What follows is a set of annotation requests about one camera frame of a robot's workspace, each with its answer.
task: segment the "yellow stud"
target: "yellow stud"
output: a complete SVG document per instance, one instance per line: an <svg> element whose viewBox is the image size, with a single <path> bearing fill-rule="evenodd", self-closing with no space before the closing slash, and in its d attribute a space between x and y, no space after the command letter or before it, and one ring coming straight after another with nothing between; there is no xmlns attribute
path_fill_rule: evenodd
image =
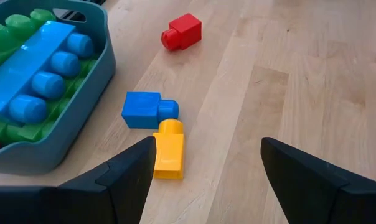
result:
<svg viewBox="0 0 376 224"><path fill-rule="evenodd" d="M182 179L184 177L184 133L182 122L166 119L153 133L156 140L154 177Z"/></svg>

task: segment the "red stud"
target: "red stud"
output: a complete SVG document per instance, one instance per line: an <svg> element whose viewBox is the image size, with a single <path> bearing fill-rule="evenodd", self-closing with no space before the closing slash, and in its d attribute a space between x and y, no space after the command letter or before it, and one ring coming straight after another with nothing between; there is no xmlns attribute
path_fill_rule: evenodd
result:
<svg viewBox="0 0 376 224"><path fill-rule="evenodd" d="M163 46L169 50L184 50L201 39L202 22L189 13L171 21L161 37Z"/></svg>

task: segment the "mega bloks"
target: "mega bloks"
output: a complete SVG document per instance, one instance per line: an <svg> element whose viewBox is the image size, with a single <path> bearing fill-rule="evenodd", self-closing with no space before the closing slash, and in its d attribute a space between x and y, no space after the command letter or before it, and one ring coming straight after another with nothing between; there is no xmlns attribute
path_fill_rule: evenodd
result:
<svg viewBox="0 0 376 224"><path fill-rule="evenodd" d="M47 21L55 21L55 16L48 10L34 9L30 18L14 14L5 20L6 26L0 24L0 65Z"/></svg>
<svg viewBox="0 0 376 224"><path fill-rule="evenodd" d="M163 46L168 50L184 50L202 39L202 22L187 13L169 23L169 29L161 36Z"/></svg>
<svg viewBox="0 0 376 224"><path fill-rule="evenodd" d="M59 100L47 100L48 117L39 124L16 126L0 121L0 143L8 145L18 141L37 142L48 135L55 121L68 105L70 99L78 90L84 78L93 68L96 60L83 60L81 72L77 77L65 79L65 94Z"/></svg>
<svg viewBox="0 0 376 224"><path fill-rule="evenodd" d="M154 177L182 179L184 177L184 131L182 122L166 119L159 125L156 139Z"/></svg>
<svg viewBox="0 0 376 224"><path fill-rule="evenodd" d="M129 128L157 129L165 119L178 119L175 100L162 100L157 92L128 91L121 116Z"/></svg>
<svg viewBox="0 0 376 224"><path fill-rule="evenodd" d="M78 56L90 57L93 49L91 38L77 33L75 26L46 22L0 66L0 117L27 124L43 122L45 99L63 95L61 76L78 75Z"/></svg>

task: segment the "blue toy block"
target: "blue toy block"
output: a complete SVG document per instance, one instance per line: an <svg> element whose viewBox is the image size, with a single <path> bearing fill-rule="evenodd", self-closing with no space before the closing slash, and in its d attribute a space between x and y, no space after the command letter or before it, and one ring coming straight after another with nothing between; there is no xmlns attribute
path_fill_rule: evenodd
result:
<svg viewBox="0 0 376 224"><path fill-rule="evenodd" d="M162 100L160 93L128 91L121 116L129 128L157 129L165 119L178 119L175 100Z"/></svg>
<svg viewBox="0 0 376 224"><path fill-rule="evenodd" d="M47 117L44 99L60 98L62 77L80 72L79 57L93 55L91 38L76 27L46 22L0 66L0 118L35 124Z"/></svg>

